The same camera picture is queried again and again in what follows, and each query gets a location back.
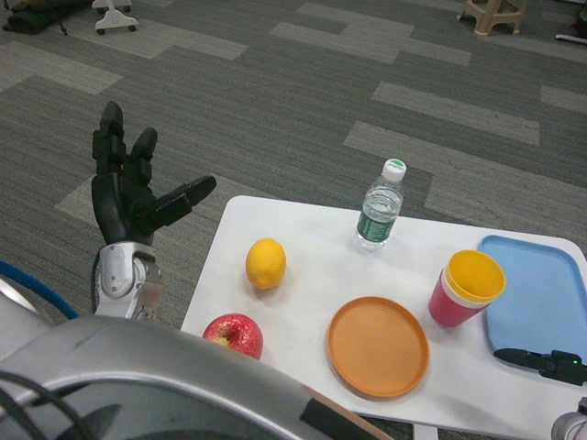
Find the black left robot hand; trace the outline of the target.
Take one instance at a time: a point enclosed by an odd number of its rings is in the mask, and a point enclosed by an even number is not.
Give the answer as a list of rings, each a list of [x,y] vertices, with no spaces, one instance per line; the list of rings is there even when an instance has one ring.
[[[106,104],[93,133],[92,203],[107,245],[132,241],[150,246],[155,231],[190,214],[216,187],[208,175],[155,196],[150,181],[157,141],[157,131],[148,127],[127,151],[123,111],[113,101]]]

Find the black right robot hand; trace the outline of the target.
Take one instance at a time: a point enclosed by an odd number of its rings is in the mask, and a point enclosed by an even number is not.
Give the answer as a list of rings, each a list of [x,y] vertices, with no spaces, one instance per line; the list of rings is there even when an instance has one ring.
[[[518,348],[501,348],[493,355],[510,364],[525,369],[533,369],[541,377],[582,386],[586,382],[586,366],[576,354],[552,350],[540,354]]]

